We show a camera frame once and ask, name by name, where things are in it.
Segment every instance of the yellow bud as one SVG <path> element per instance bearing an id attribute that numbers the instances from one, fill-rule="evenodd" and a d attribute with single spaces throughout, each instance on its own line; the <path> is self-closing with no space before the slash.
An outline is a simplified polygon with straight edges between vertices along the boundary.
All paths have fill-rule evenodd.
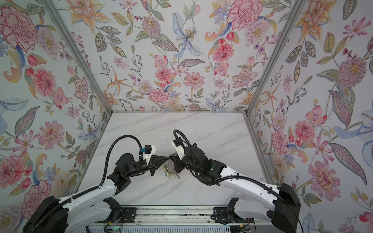
<path id="1" fill-rule="evenodd" d="M 351 198 L 352 198 L 352 200 L 357 202 L 357 196 L 355 194 L 351 193 Z"/>
<path id="2" fill-rule="evenodd" d="M 368 200 L 368 196 L 367 196 L 365 193 L 362 193 L 362 194 L 361 194 L 361 198 L 362 198 L 364 201 L 367 201 L 367 200 Z"/>

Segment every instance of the wallpapered wall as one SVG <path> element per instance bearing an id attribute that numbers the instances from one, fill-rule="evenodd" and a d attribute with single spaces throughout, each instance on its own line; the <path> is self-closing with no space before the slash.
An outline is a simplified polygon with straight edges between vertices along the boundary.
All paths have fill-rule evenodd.
<path id="1" fill-rule="evenodd" d="M 243 110 L 291 0 L 54 1 L 113 110 Z"/>
<path id="2" fill-rule="evenodd" d="M 0 11 L 0 232 L 13 233 L 75 192 L 109 116 L 38 1 Z"/>
<path id="3" fill-rule="evenodd" d="M 373 232 L 369 0 L 309 0 L 250 114 L 305 232 Z"/>

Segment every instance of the gray marble vein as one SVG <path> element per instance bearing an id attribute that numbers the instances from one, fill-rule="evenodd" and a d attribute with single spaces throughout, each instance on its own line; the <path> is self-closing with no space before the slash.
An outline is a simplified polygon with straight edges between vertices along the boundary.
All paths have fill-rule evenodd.
<path id="1" fill-rule="evenodd" d="M 171 147 L 174 129 L 182 131 L 191 143 L 196 142 L 208 158 L 219 160 L 240 174 L 264 180 L 242 113 L 116 113 L 106 127 L 79 190 L 100 182 L 107 151 L 118 137 L 133 135 L 142 146 L 156 145 L 156 155 L 168 156 L 175 152 Z M 124 153 L 132 153 L 137 160 L 138 145 L 133 139 L 122 139 L 114 146 L 108 175 Z M 240 195 L 225 187 L 206 186 L 187 170 L 178 176 L 169 179 L 163 168 L 159 168 L 154 176 L 147 172 L 132 177 L 128 188 L 115 198 L 122 205 L 219 205 Z"/>

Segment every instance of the white marble tabletop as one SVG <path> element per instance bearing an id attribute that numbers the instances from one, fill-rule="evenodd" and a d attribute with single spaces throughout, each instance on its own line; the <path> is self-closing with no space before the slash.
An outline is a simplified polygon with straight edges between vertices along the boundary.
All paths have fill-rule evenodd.
<path id="1" fill-rule="evenodd" d="M 87 168 L 79 190 L 101 181 L 107 151 L 113 141 L 125 134 L 137 137 L 142 146 L 155 145 L 156 155 L 168 156 L 175 152 L 171 141 L 173 130 L 178 129 L 193 144 L 197 143 L 208 158 L 221 161 L 240 174 L 264 181 L 242 113 L 115 113 L 112 115 L 98 148 Z M 124 153 L 138 159 L 138 145 L 131 139 L 119 141 L 112 150 L 107 175 Z M 232 189 L 206 186 L 188 170 L 178 176 L 165 174 L 159 168 L 154 176 L 150 172 L 132 177 L 132 183 L 115 199 L 121 205 L 222 205 L 240 193 Z"/>

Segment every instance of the vented metal panel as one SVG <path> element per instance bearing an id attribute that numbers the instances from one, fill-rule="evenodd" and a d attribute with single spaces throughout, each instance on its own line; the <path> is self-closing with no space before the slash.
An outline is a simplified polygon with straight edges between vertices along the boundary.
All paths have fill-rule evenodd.
<path id="1" fill-rule="evenodd" d="M 113 233 L 231 233 L 229 226 L 112 226 L 122 228 Z M 89 226 L 91 233 L 104 233 L 104 226 Z M 87 233 L 85 228 L 75 233 Z"/>

